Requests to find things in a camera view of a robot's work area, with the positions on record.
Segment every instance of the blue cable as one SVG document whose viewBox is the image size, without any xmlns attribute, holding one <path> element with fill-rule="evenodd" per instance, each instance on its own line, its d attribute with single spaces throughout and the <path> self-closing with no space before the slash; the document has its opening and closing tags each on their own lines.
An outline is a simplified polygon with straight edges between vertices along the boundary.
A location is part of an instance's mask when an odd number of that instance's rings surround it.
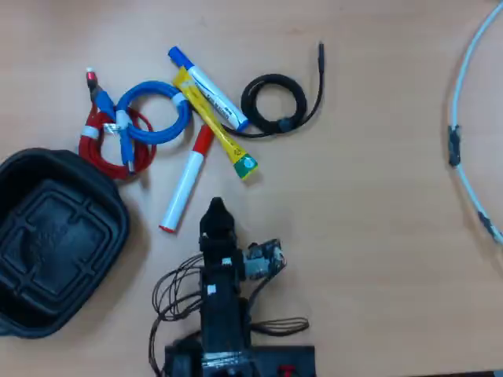
<svg viewBox="0 0 503 377">
<path fill-rule="evenodd" d="M 120 136 L 120 151 L 124 165 L 128 165 L 129 170 L 133 173 L 134 150 L 131 139 L 138 140 L 147 145 L 158 145 L 175 139 L 189 124 L 192 111 L 189 102 L 182 99 L 177 103 L 179 117 L 177 121 L 165 130 L 157 132 L 148 132 L 139 130 L 133 126 L 127 108 L 130 103 L 138 97 L 160 94 L 162 96 L 173 98 L 181 92 L 175 87 L 160 81 L 146 81 L 136 85 L 128 90 L 119 100 L 116 108 L 110 96 L 104 91 L 100 91 L 94 98 L 94 103 L 105 112 L 118 126 L 123 126 L 119 131 Z"/>
<path fill-rule="evenodd" d="M 456 89 L 454 90 L 453 102 L 450 109 L 451 112 L 450 117 L 452 121 L 452 123 L 450 124 L 451 133 L 457 132 L 457 108 L 459 103 L 459 97 L 461 95 L 461 90 L 463 89 L 464 78 L 466 76 L 470 60 L 472 59 L 473 52 L 475 51 L 475 48 L 477 47 L 479 40 L 482 38 L 487 28 L 493 23 L 497 15 L 502 10 L 503 10 L 503 2 L 500 2 L 499 5 L 493 10 L 493 12 L 491 12 L 491 14 L 486 18 L 480 29 L 475 33 L 475 36 L 473 37 L 472 41 L 470 42 L 470 45 L 468 46 L 468 49 L 466 50 L 466 54 L 464 55 L 463 59 L 463 64 L 461 65 L 459 76 L 457 77 Z M 479 198 L 475 194 L 472 185 L 470 185 L 470 182 L 466 176 L 466 173 L 464 172 L 461 161 L 456 166 L 454 166 L 454 168 L 456 169 L 456 172 L 459 175 L 461 183 L 463 184 L 464 188 L 466 189 L 466 192 L 468 193 L 468 197 L 470 198 L 473 206 L 477 210 L 479 218 L 483 222 L 483 225 L 486 227 L 487 231 L 492 235 L 494 240 L 503 245 L 503 235 L 501 234 L 500 230 L 490 221 L 486 210 L 480 203 Z"/>
</svg>

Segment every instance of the black tray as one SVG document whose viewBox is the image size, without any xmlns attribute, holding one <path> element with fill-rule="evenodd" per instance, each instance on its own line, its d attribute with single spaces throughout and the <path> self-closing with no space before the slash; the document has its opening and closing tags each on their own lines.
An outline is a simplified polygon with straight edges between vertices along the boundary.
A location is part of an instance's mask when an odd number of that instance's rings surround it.
<svg viewBox="0 0 503 377">
<path fill-rule="evenodd" d="M 28 149 L 0 166 L 0 335 L 60 329 L 129 234 L 115 184 L 69 151 Z"/>
</svg>

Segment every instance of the whiteboard marker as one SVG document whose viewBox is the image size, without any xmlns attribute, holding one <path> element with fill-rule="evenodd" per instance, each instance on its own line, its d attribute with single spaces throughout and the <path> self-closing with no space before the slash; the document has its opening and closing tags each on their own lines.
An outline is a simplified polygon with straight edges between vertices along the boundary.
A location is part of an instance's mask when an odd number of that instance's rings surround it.
<svg viewBox="0 0 503 377">
<path fill-rule="evenodd" d="M 247 127 L 248 118 L 177 46 L 172 47 L 167 55 L 177 66 L 185 67 L 199 90 L 232 127 L 238 131 Z"/>
</svg>

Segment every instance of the coiled red cable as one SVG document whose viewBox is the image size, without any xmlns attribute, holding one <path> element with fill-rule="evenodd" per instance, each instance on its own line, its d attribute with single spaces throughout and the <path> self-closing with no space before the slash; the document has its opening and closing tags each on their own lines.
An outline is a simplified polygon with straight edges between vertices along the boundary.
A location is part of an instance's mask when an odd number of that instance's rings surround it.
<svg viewBox="0 0 503 377">
<path fill-rule="evenodd" d="M 145 122 L 147 129 L 153 132 L 152 125 L 142 114 L 134 110 L 128 109 L 129 116 L 136 128 L 141 128 L 138 119 Z M 87 117 L 86 126 L 95 128 L 98 131 L 97 138 L 86 136 L 83 134 L 79 142 L 79 156 L 92 163 L 102 173 L 109 176 L 111 179 L 127 179 L 130 177 L 129 170 L 125 166 L 115 165 L 107 162 L 101 156 L 101 146 L 103 145 L 104 123 L 112 123 L 113 121 L 104 112 L 98 112 L 97 106 L 93 104 Z M 152 163 L 156 155 L 156 146 L 150 148 L 139 141 L 134 141 L 134 171 L 140 173 Z"/>
</svg>

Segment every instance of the marker cap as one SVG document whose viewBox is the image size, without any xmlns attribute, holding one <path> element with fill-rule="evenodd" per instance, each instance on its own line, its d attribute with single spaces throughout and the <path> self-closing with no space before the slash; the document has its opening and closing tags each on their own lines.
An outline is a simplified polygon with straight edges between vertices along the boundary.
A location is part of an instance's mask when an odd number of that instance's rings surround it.
<svg viewBox="0 0 503 377">
<path fill-rule="evenodd" d="M 167 55 L 178 67 L 185 67 L 188 70 L 194 66 L 193 62 L 177 46 L 171 47 Z"/>
</svg>

